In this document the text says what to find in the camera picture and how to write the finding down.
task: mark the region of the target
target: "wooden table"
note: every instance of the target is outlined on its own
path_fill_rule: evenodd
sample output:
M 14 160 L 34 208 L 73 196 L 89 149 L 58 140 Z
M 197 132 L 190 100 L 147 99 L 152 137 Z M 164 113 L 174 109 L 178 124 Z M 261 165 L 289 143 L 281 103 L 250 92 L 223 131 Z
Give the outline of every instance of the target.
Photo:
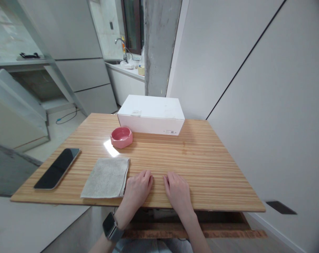
M 162 177 L 174 171 L 189 183 L 195 210 L 265 212 L 263 203 L 207 121 L 185 120 L 179 136 L 133 133 L 133 143 L 124 149 L 115 149 L 110 143 L 110 133 L 117 127 L 117 115 L 90 114 L 11 201 L 118 206 L 121 199 L 81 199 L 80 194 L 98 158 L 129 157 L 127 177 L 144 169 L 151 170 L 154 176 L 143 207 L 172 208 Z M 34 190 L 33 186 L 65 148 L 80 148 L 82 153 L 60 185 L 51 191 Z

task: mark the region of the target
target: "pink ceramic bowl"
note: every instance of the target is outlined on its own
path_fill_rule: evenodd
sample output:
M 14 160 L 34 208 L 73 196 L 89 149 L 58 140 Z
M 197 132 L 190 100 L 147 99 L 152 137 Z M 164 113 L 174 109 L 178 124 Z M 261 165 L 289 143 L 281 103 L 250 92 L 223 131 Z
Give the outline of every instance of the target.
M 129 146 L 133 139 L 132 132 L 127 127 L 116 128 L 110 135 L 111 144 L 116 148 L 125 148 L 126 146 Z

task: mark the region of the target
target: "sink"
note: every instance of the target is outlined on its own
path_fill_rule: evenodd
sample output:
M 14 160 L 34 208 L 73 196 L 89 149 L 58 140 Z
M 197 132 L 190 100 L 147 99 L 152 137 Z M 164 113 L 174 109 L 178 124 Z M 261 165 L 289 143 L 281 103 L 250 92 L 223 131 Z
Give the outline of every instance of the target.
M 122 60 L 105 60 L 105 62 L 113 65 L 119 65 Z

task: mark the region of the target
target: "bottle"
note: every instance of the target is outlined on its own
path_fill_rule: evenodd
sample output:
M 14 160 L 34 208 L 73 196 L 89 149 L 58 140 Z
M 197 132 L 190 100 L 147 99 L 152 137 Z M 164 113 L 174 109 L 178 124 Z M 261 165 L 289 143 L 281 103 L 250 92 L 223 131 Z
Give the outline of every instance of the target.
M 124 44 L 123 44 L 123 43 L 122 43 L 122 47 L 123 47 L 123 53 L 125 54 L 125 48 L 124 48 Z

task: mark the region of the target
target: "refrigerator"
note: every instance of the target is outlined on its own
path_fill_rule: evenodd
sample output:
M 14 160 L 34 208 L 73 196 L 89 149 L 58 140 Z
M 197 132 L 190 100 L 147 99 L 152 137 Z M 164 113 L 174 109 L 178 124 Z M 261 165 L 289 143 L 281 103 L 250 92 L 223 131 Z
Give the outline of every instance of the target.
M 18 1 L 84 113 L 117 111 L 89 2 Z

